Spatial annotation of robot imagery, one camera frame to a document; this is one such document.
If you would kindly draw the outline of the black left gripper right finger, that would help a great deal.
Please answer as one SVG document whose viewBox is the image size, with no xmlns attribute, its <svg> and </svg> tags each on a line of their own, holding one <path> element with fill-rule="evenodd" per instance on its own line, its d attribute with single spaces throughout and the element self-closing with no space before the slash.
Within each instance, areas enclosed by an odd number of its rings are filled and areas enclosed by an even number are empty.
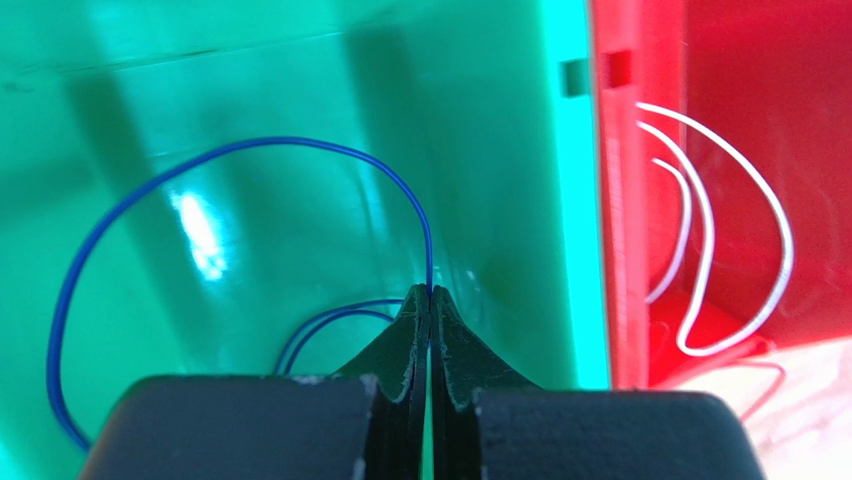
<svg viewBox="0 0 852 480">
<path fill-rule="evenodd" d="M 430 298 L 438 479 L 760 479 L 740 421 L 698 392 L 550 391 Z"/>
</svg>

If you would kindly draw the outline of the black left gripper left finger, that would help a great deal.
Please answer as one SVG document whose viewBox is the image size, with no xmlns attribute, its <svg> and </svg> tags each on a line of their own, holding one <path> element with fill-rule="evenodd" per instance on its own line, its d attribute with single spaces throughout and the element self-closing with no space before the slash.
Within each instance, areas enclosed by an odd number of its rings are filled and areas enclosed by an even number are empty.
<svg viewBox="0 0 852 480">
<path fill-rule="evenodd" d="M 112 410 L 84 479 L 416 479 L 429 314 L 395 321 L 327 375 L 156 376 Z"/>
</svg>

